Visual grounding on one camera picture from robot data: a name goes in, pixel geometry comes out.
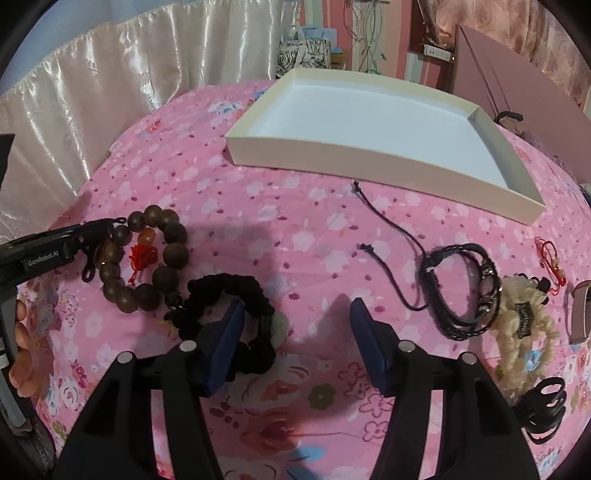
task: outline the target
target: pink floral tablecloth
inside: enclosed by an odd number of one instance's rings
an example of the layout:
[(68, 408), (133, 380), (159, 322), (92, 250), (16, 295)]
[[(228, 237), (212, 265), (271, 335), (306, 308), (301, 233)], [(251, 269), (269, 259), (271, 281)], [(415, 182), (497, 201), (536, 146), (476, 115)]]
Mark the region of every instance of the pink floral tablecloth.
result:
[[(254, 275), (291, 329), (269, 373), (239, 375), (203, 402), (226, 477), (362, 480), (375, 464), (393, 400), (382, 398), (368, 381), (348, 326), (351, 299), (362, 297), (376, 320), (392, 324), (401, 338), (429, 353), (455, 358), (469, 349), (493, 365), (498, 349), (489, 334), (470, 342), (447, 340), (429, 312), (404, 308), (379, 265), (356, 245), (371, 243), (413, 299), (419, 295), (414, 252), (352, 194), (350, 180), (231, 164), (224, 134), (269, 86), (205, 87), (140, 120), (112, 146), (58, 224), (127, 216), (158, 203), (174, 208), (188, 227), (185, 284), (222, 271)], [(362, 183), (364, 192), (427, 249), (477, 242), (501, 274), (542, 276), (534, 249), (539, 235), (556, 243), (570, 286), (591, 278), (591, 210), (577, 186), (533, 147), (503, 133), (547, 204), (530, 228), (404, 189)], [(118, 352), (157, 355), (179, 342), (162, 320), (163, 310), (123, 314), (103, 298), (98, 279), (82, 283), (82, 262), (21, 289), (44, 378), (37, 410), (58, 449)], [(131, 275), (125, 260), (123, 266), (123, 276)], [(463, 262), (450, 258), (438, 274), (446, 298), (463, 313), (470, 296)], [(591, 343), (569, 345), (570, 305), (565, 290), (548, 305), (563, 336), (547, 373), (565, 377), (569, 398), (558, 435), (544, 446), (530, 445), (543, 478), (568, 454), (591, 414)], [(215, 319), (222, 312), (220, 305), (208, 315)], [(538, 350), (532, 353), (530, 368), (539, 356)], [(162, 475), (171, 476), (162, 398), (153, 400), (158, 465)], [(435, 395), (423, 478), (436, 466), (440, 426), (441, 397)]]

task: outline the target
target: black and white patterned bag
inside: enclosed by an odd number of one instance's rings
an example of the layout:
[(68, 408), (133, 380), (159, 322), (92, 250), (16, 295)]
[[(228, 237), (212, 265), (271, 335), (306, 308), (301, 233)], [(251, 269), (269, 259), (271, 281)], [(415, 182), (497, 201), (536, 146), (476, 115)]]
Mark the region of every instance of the black and white patterned bag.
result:
[(291, 69), (329, 69), (330, 40), (324, 38), (306, 39), (301, 28), (296, 40), (281, 40), (277, 57), (277, 78), (283, 77)]

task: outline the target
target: electrical outlet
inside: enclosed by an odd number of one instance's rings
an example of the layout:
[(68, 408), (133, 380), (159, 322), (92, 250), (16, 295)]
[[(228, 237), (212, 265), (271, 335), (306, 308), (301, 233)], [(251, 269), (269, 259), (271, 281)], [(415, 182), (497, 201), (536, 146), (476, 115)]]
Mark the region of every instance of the electrical outlet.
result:
[(434, 47), (433, 45), (425, 45), (423, 47), (423, 55), (443, 61), (450, 61), (452, 59), (451, 52), (444, 50), (443, 48)]

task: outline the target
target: human hand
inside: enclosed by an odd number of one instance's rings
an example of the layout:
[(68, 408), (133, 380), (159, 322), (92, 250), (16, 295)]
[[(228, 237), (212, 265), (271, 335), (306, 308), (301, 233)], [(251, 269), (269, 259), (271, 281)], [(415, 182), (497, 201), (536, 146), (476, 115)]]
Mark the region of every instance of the human hand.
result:
[(10, 383), (17, 389), (20, 397), (30, 398), (36, 395), (39, 387), (37, 376), (33, 368), (33, 359), (29, 348), (29, 332), (22, 321), (27, 318), (26, 305), (17, 300), (17, 323), (15, 337), (19, 346), (17, 357), (8, 373)]

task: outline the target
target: screw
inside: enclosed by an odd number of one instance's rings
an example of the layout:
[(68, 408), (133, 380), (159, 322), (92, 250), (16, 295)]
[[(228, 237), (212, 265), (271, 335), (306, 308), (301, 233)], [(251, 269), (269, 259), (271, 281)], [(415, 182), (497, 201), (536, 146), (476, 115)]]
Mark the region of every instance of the screw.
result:
[(197, 348), (197, 344), (195, 343), (194, 340), (185, 340), (184, 342), (182, 342), (178, 348), (182, 351), (182, 352), (192, 352), (193, 350), (195, 350)]
[(410, 353), (415, 349), (415, 344), (412, 343), (410, 340), (402, 340), (398, 344), (398, 348), (400, 348), (405, 353)]
[(117, 355), (117, 361), (120, 364), (128, 364), (133, 359), (134, 359), (134, 354), (132, 354), (131, 352), (121, 352), (119, 355)]
[(478, 357), (474, 355), (472, 352), (466, 352), (462, 355), (462, 360), (465, 364), (475, 365), (478, 361)]

